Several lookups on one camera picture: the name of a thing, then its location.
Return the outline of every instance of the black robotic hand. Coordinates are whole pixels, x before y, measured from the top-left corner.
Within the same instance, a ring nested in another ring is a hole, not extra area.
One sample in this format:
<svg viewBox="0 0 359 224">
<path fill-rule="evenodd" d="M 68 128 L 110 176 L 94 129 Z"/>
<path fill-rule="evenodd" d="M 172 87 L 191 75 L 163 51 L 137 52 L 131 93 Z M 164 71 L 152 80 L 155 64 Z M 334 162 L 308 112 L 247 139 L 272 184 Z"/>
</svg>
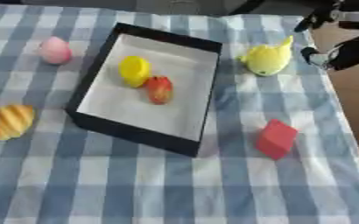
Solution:
<svg viewBox="0 0 359 224">
<path fill-rule="evenodd" d="M 333 23 L 335 21 L 343 29 L 359 29 L 359 3 L 338 0 L 328 6 L 316 9 L 304 18 L 294 31 L 318 29 L 326 22 Z"/>
<path fill-rule="evenodd" d="M 294 31 L 318 29 L 326 22 L 337 22 L 342 29 L 359 30 L 359 3 L 337 1 L 328 7 L 315 10 L 302 20 Z M 359 37 L 344 41 L 326 53 L 319 53 L 312 47 L 304 48 L 301 53 L 308 64 L 324 69 L 343 70 L 359 64 Z"/>
</svg>

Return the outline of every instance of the yellow plush fish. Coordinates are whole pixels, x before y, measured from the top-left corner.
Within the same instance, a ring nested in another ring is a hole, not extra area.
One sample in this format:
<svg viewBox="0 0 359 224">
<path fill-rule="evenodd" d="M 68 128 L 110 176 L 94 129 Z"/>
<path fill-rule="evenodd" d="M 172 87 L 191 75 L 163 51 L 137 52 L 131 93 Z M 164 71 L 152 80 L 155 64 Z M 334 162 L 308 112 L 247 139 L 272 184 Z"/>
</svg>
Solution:
<svg viewBox="0 0 359 224">
<path fill-rule="evenodd" d="M 292 57 L 293 37 L 286 38 L 280 45 L 257 45 L 246 55 L 239 57 L 254 74 L 269 76 L 280 72 Z"/>
</svg>

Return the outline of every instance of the red apple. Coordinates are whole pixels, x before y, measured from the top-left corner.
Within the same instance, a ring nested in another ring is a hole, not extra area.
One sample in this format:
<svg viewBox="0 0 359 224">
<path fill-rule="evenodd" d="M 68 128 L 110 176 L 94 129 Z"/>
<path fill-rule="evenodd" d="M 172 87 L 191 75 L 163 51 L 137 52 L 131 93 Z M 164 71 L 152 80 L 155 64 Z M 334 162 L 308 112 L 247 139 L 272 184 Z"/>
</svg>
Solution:
<svg viewBox="0 0 359 224">
<path fill-rule="evenodd" d="M 167 77 L 152 76 L 145 85 L 151 102 L 165 104 L 172 99 L 172 83 Z"/>
</svg>

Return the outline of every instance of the red block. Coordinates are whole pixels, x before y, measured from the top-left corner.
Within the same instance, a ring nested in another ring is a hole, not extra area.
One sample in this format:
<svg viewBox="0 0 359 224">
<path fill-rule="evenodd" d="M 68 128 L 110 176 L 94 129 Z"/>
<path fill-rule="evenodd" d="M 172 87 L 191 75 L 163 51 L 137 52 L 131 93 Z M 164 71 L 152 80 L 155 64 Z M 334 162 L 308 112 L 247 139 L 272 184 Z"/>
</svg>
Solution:
<svg viewBox="0 0 359 224">
<path fill-rule="evenodd" d="M 266 156 L 278 160 L 292 148 L 298 131 L 277 119 L 272 119 L 258 136 L 256 148 Z"/>
</svg>

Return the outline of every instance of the croissant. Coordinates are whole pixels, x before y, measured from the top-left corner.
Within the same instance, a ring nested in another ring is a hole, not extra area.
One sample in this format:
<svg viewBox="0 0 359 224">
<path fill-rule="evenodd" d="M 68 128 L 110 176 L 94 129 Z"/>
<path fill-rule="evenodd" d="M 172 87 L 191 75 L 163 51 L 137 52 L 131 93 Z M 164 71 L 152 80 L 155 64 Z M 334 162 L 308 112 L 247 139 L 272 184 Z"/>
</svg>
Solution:
<svg viewBox="0 0 359 224">
<path fill-rule="evenodd" d="M 23 135 L 31 127 L 34 116 L 32 106 L 13 104 L 0 107 L 0 140 Z"/>
</svg>

